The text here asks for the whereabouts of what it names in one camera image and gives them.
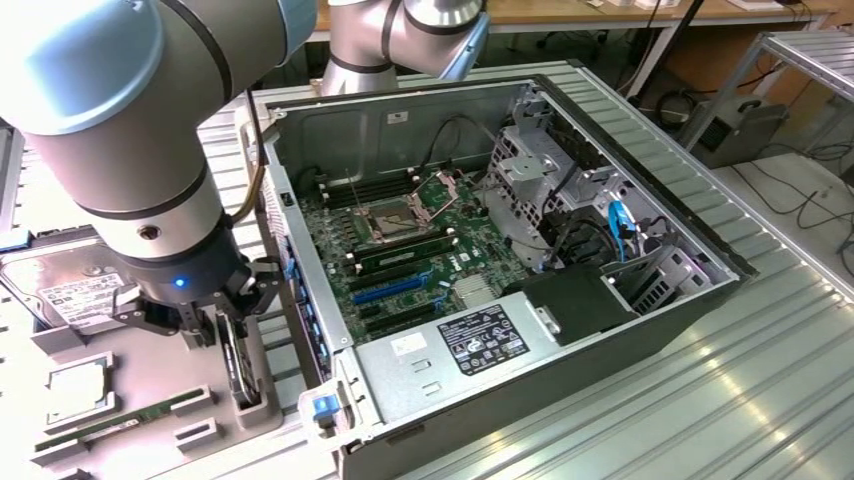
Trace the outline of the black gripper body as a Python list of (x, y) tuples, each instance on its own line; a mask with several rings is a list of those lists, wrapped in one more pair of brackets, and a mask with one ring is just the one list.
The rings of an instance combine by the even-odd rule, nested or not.
[(231, 239), (215, 239), (168, 258), (124, 256), (123, 266), (144, 294), (166, 305), (198, 302), (222, 292), (235, 295), (251, 276)]

